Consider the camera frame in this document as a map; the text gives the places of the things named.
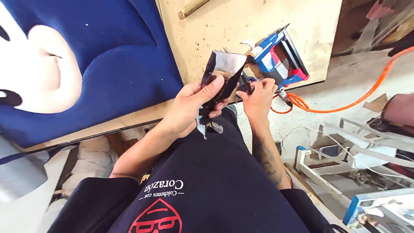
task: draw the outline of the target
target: person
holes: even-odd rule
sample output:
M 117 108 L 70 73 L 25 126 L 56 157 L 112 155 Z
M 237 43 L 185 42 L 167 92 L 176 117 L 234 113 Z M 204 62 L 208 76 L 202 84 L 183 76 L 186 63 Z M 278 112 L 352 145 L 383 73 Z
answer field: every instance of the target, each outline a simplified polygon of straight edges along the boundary
M 199 107 L 223 86 L 185 85 L 158 125 L 126 151 L 109 178 L 83 179 L 50 233 L 331 232 L 306 193 L 292 189 L 269 129 L 274 80 L 238 91 L 252 129 L 247 149 L 223 100 L 209 113 L 223 133 L 196 128 Z M 145 173 L 152 172 L 141 185 Z

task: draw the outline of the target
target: black eye shape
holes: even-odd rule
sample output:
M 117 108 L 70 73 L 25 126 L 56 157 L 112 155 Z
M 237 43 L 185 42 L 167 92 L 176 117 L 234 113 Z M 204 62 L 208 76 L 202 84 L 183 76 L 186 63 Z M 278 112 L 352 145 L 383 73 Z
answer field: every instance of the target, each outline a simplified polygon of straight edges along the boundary
M 0 37 L 5 39 L 6 41 L 10 41 L 9 34 L 7 34 L 6 30 L 0 25 Z
M 11 90 L 3 90 L 0 89 L 0 106 L 1 105 L 8 105 L 12 107 L 16 107 L 22 104 L 23 100 L 19 94 Z

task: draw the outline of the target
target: orange air hose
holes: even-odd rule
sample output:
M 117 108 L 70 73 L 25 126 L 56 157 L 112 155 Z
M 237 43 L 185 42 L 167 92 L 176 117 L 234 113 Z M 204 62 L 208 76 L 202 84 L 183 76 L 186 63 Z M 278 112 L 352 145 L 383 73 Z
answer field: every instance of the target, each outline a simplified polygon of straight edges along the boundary
M 387 64 L 385 65 L 385 68 L 384 68 L 384 70 L 383 70 L 383 72 L 382 72 L 382 74 L 380 75 L 380 77 L 378 78 L 378 80 L 375 82 L 375 84 L 374 84 L 374 86 L 372 86 L 372 88 L 365 94 L 365 95 L 363 95 L 361 98 L 359 98 L 358 100 L 356 100 L 355 102 L 353 102 L 353 103 L 351 103 L 351 104 L 349 104 L 349 105 L 347 105 L 347 106 L 345 106 L 345 107 L 342 107 L 342 108 L 338 108 L 338 109 L 333 109 L 333 110 L 313 110 L 313 109 L 310 109 L 309 108 L 309 106 L 305 103 L 305 101 L 300 97 L 300 96 L 298 96 L 298 95 L 296 95 L 296 94 L 293 94 L 293 93 L 287 93 L 287 97 L 289 98 L 289 100 L 290 101 L 292 101 L 292 103 L 294 104 L 294 105 L 296 105 L 297 107 L 299 107 L 300 109 L 303 109 L 303 110 L 305 110 L 305 111 L 307 111 L 307 112 L 315 112 L 315 113 L 331 113 L 331 112 L 339 112 L 339 111 L 342 111 L 342 110 L 345 110 L 345 109 L 348 109 L 348 108 L 350 108 L 350 107 L 352 107 L 352 106 L 355 106 L 355 105 L 357 105 L 357 104 L 359 104 L 359 103 L 361 103 L 362 101 L 364 101 L 366 98 L 368 98 L 375 90 L 377 90 L 377 88 L 381 85 L 381 83 L 384 81 L 384 79 L 387 77 L 387 75 L 388 75 L 388 73 L 391 71 L 391 69 L 392 69 L 392 67 L 393 67 L 393 65 L 394 65 L 394 63 L 395 63 L 395 60 L 397 60 L 398 58 L 400 58 L 401 56 L 403 56 L 403 55 L 405 55 L 405 54 L 407 54 L 407 53 L 409 53 L 409 52 L 411 52 L 411 51 L 414 51 L 414 46 L 413 47 L 410 47 L 410 48 L 408 48 L 408 49 L 404 49 L 403 51 L 401 51 L 401 52 L 399 52 L 399 53 L 397 53 L 397 54 L 395 54 L 394 56 L 392 56 L 392 57 L 390 57 L 389 59 L 388 59 L 388 62 L 387 62 Z M 286 111 L 286 112 L 278 112 L 278 111 L 276 111 L 276 110 L 274 110 L 272 107 L 270 107 L 270 109 L 272 110 L 272 111 L 274 111 L 274 112 L 276 112 L 276 113 L 279 113 L 279 114 L 286 114 L 286 113 L 288 113 L 288 112 L 290 112 L 290 111 L 292 111 L 292 107 L 288 110 L 288 111 Z

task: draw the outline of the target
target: white cartoon face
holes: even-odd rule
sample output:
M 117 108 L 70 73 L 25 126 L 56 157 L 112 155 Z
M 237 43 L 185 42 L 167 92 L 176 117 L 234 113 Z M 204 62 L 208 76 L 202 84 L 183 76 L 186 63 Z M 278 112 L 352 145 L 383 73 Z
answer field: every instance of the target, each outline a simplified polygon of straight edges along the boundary
M 81 90 L 75 55 L 61 34 L 36 25 L 26 36 L 0 2 L 0 105 L 58 113 L 72 107 Z

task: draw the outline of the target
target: hand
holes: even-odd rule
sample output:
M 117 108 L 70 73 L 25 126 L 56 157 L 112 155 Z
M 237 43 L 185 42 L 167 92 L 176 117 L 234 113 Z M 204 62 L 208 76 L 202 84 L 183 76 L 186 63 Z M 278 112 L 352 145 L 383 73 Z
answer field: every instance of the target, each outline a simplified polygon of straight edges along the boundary
M 243 91 L 236 92 L 243 99 L 244 112 L 250 124 L 266 123 L 268 125 L 267 115 L 269 114 L 277 85 L 274 84 L 274 79 L 265 78 L 262 81 L 253 82 L 250 86 L 255 88 L 250 96 Z
M 177 94 L 164 119 L 154 129 L 162 131 L 173 140 L 187 136 L 197 126 L 195 118 L 198 116 L 198 109 L 211 100 L 223 84 L 224 78 L 220 75 L 204 88 L 201 88 L 200 82 L 185 85 Z M 229 99 L 225 99 L 217 103 L 214 111 L 209 113 L 209 117 L 219 116 L 228 102 Z

